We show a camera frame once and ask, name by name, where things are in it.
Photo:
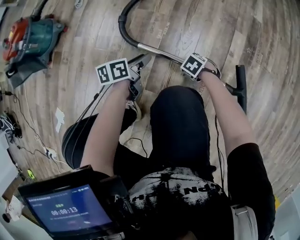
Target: laminate flooring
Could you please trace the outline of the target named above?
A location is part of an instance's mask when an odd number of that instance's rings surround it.
[[[64,132],[100,88],[94,67],[141,53],[119,33],[118,16],[128,2],[84,0],[83,6],[76,9],[74,0],[49,0],[43,10],[43,15],[54,14],[69,30],[55,48],[52,68],[33,74],[15,94],[29,123],[32,125],[28,111],[43,142],[57,151],[60,161],[64,161],[61,154]],[[9,35],[14,21],[31,14],[35,4],[35,0],[20,0],[17,7],[7,11],[0,41]],[[281,201],[289,195],[300,182],[300,3],[297,0],[142,0],[130,13],[127,29],[136,40],[181,58],[193,52],[211,58],[221,69],[222,80],[232,85],[235,85],[235,65],[245,65],[247,116],[274,193]],[[220,183],[215,112],[205,86],[184,78],[178,65],[155,56],[142,71],[142,83],[144,92],[139,104],[144,118],[121,136],[121,142],[130,137],[140,138],[149,154],[152,149],[149,112],[158,93],[173,85],[193,87],[205,102],[211,162],[218,167],[214,176]],[[5,97],[2,106],[14,111],[22,126],[24,137],[17,143],[30,151],[43,150],[13,99]],[[65,124],[58,134],[57,107],[65,114]],[[126,146],[144,155],[139,141],[130,140]],[[225,153],[222,136],[220,148]],[[30,168],[38,179],[59,173],[55,163],[38,152],[33,156],[15,146],[10,149],[19,166],[24,170]],[[69,170],[65,164],[58,166],[61,172]]]

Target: blue screen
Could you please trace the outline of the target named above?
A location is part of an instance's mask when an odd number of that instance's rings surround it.
[[[65,232],[111,223],[89,185],[27,198],[50,232]]]

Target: black t-shirt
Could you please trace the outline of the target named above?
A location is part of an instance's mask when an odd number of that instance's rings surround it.
[[[227,159],[228,191],[188,168],[166,168],[143,177],[129,191],[147,239],[175,239],[187,230],[198,239],[233,239],[230,206],[251,207],[259,240],[275,220],[275,199],[257,144],[234,149]]]

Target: sneaker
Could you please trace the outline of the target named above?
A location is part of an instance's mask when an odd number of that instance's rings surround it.
[[[142,112],[136,101],[127,101],[126,102],[126,109],[132,109],[136,112],[136,120],[135,122],[142,119]]]

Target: metal tube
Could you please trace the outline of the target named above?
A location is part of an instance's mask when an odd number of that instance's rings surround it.
[[[179,65],[182,65],[184,60],[173,55],[173,54],[170,54],[168,52],[164,52],[164,51],[161,51],[155,47],[151,47],[151,46],[148,46],[148,45],[145,45],[145,44],[142,44],[142,43],[139,43],[138,46],[137,46],[139,49],[143,49],[143,50],[146,50],[150,53],[153,53],[153,54],[156,54],[156,55],[159,55],[159,56],[162,56],[164,58],[167,58]]]

